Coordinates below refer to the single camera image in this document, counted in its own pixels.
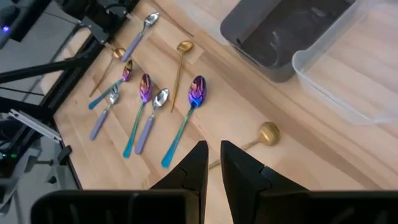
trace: spoon handle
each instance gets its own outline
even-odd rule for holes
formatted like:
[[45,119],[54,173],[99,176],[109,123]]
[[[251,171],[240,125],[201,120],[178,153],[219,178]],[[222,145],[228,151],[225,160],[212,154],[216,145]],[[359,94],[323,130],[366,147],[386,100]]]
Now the spoon handle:
[[150,129],[152,128],[152,125],[154,123],[155,120],[155,114],[151,114],[144,126],[144,130],[142,131],[141,135],[139,136],[138,142],[136,144],[136,148],[134,149],[134,152],[139,155],[142,153],[142,151],[144,150],[144,146],[145,146],[145,142],[148,138]]
[[90,134],[90,140],[94,141],[95,137],[97,136],[98,132],[100,131],[100,128],[104,124],[105,118],[107,117],[109,113],[109,109],[106,108],[102,113],[101,116],[98,118],[97,122],[95,123],[95,126],[93,130],[91,131]]
[[91,97],[94,94],[95,90],[99,87],[99,85],[102,83],[102,81],[104,81],[105,76],[106,76],[109,68],[111,67],[112,63],[113,63],[113,58],[110,61],[109,65],[106,67],[105,72],[102,74],[102,77],[98,80],[98,82],[95,84],[94,88],[92,89],[92,91],[88,95],[89,97]]
[[134,122],[134,126],[132,127],[132,131],[131,131],[131,134],[130,134],[129,141],[127,142],[127,146],[124,149],[123,157],[126,158],[126,159],[128,157],[130,157],[130,155],[131,155],[132,144],[134,143],[134,137],[136,136],[137,127],[138,127],[138,121],[139,121],[139,118],[141,117],[142,109],[144,109],[144,106],[145,106],[145,103],[142,103],[140,108],[139,108],[139,110],[138,110],[138,114],[136,116],[136,120]]
[[97,99],[93,100],[93,101],[88,105],[88,109],[90,109],[90,110],[94,109],[94,107],[95,107],[98,103],[100,103],[101,100],[103,100],[103,99],[106,97],[106,95],[108,95],[108,94],[112,91],[113,86],[115,86],[115,85],[120,85],[120,83],[122,83],[122,82],[123,82],[123,79],[120,79],[120,80],[118,80],[117,82],[113,83],[113,85],[111,85],[107,90],[105,90],[105,91],[101,94],[101,96],[99,96]]
[[184,121],[181,124],[181,127],[172,143],[172,145],[170,146],[169,150],[167,151],[166,155],[163,157],[162,159],[162,167],[164,168],[169,168],[170,167],[170,163],[172,162],[175,150],[177,149],[178,146],[178,142],[180,141],[181,135],[182,135],[182,131],[184,130],[184,127],[188,121],[188,118],[191,117],[192,112],[195,108],[192,106],[191,109],[189,110],[188,114],[185,116]]
[[184,59],[184,54],[181,53],[180,63],[178,65],[178,70],[177,70],[177,77],[175,77],[175,81],[174,81],[174,89],[173,89],[173,92],[172,92],[172,104],[170,105],[170,112],[173,112],[175,99],[177,97],[178,84],[180,83],[180,75],[181,75],[181,68],[182,68],[183,59]]
[[132,52],[136,49],[138,43],[141,41],[142,37],[144,36],[143,32],[140,32],[136,38],[134,38],[134,40],[131,42],[129,48],[127,48],[126,52],[124,53],[124,55],[122,56],[121,60],[122,62],[126,62],[127,59],[130,57],[130,55],[132,54]]

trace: transparent plastic bin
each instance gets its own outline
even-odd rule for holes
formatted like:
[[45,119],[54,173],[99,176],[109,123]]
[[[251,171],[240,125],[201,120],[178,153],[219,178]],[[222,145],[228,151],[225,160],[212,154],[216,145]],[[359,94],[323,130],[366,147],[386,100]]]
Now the transparent plastic bin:
[[357,0],[292,65],[301,85],[353,124],[398,121],[398,1]]
[[175,2],[212,38],[223,45],[229,45],[221,35],[221,22],[240,0],[175,0]]

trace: black metal frame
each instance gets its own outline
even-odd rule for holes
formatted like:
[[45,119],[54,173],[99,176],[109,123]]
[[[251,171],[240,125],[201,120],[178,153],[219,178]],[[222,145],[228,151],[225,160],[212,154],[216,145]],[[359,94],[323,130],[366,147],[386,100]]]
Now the black metal frame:
[[[131,12],[139,0],[131,0],[129,4],[124,5],[124,9],[115,9],[120,14],[121,10],[126,12]],[[98,29],[97,25],[93,24],[90,27],[91,35],[81,46],[76,56],[67,58],[62,62],[54,62],[46,65],[39,65],[30,68],[23,68],[20,70],[15,70],[11,72],[0,73],[0,84],[7,83],[11,81],[20,80],[23,78],[36,77],[50,72],[56,72],[63,70],[62,74],[55,82],[50,91],[44,96],[40,105],[32,105],[29,103],[7,99],[0,96],[0,113],[7,113],[10,109],[21,110],[34,118],[40,120],[46,125],[51,125],[53,123],[53,115],[58,110],[60,105],[67,98],[69,93],[74,89],[76,84],[79,82],[80,78],[85,74],[90,65],[94,62],[97,56],[100,54],[104,48],[104,43],[109,41],[121,28],[125,16],[119,18],[115,24],[114,29],[107,34],[106,39],[103,39],[103,34],[100,39],[98,39]],[[76,25],[73,29],[77,31],[81,28],[81,25]],[[17,159],[12,163],[15,165],[16,162],[22,157],[22,155],[28,150],[30,145],[38,140],[41,135],[31,129],[28,126],[23,125],[23,127],[17,132],[17,134],[12,139],[12,142],[7,151],[16,153]]]

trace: rainbow spoon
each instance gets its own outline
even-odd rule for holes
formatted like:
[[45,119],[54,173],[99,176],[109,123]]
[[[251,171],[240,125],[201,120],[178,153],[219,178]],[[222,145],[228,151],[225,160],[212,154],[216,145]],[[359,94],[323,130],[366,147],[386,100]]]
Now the rainbow spoon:
[[127,146],[124,149],[123,152],[123,157],[124,158],[128,158],[131,155],[131,151],[132,151],[132,144],[134,143],[134,138],[136,136],[136,132],[137,132],[137,127],[138,127],[138,121],[141,117],[142,114],[142,109],[144,109],[145,104],[147,102],[150,101],[150,99],[152,98],[152,80],[150,79],[150,76],[148,74],[144,74],[141,78],[141,82],[139,85],[139,94],[141,96],[142,99],[142,104],[138,110],[138,114],[136,116],[136,120],[134,122],[134,126],[132,127],[132,131],[130,134],[130,138],[129,141],[127,142]]
[[191,104],[191,108],[189,109],[187,115],[185,115],[184,120],[181,124],[181,127],[172,143],[170,146],[169,150],[167,151],[166,155],[162,159],[162,167],[164,168],[169,168],[170,163],[173,159],[175,150],[177,149],[178,142],[180,141],[182,131],[184,130],[184,127],[189,119],[189,117],[192,115],[193,111],[200,107],[203,102],[206,99],[206,94],[207,94],[207,87],[206,87],[206,80],[203,78],[203,76],[197,76],[195,79],[193,79],[193,82],[191,83],[191,87],[188,92],[188,99],[189,103]]
[[119,86],[122,82],[128,82],[132,75],[132,60],[129,60],[123,69],[122,78],[113,83],[105,92],[102,93],[97,99],[93,100],[89,105],[88,109],[92,110],[94,107],[108,95],[114,86]]

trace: cable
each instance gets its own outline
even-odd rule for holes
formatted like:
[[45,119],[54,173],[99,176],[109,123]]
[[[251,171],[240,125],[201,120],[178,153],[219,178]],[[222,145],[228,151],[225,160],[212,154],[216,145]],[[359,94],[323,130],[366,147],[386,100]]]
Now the cable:
[[49,12],[44,11],[43,13],[44,13],[44,14],[47,14],[47,15],[50,15],[50,16],[53,16],[53,17],[56,17],[56,18],[59,18],[59,19],[62,19],[62,20],[65,21],[65,22],[69,22],[69,23],[71,23],[71,24],[78,25],[77,22],[72,22],[72,21],[70,21],[70,20],[68,20],[68,19],[66,19],[66,18],[63,18],[63,17],[57,16],[57,15],[51,14],[51,13],[49,13]]
[[14,92],[17,92],[17,93],[26,93],[26,94],[32,94],[32,95],[37,95],[37,96],[44,96],[41,93],[33,93],[33,92],[29,92],[29,91],[15,90],[15,89],[12,89],[12,88],[6,88],[6,87],[1,87],[1,86],[0,86],[0,90],[8,90],[8,91],[14,91]]

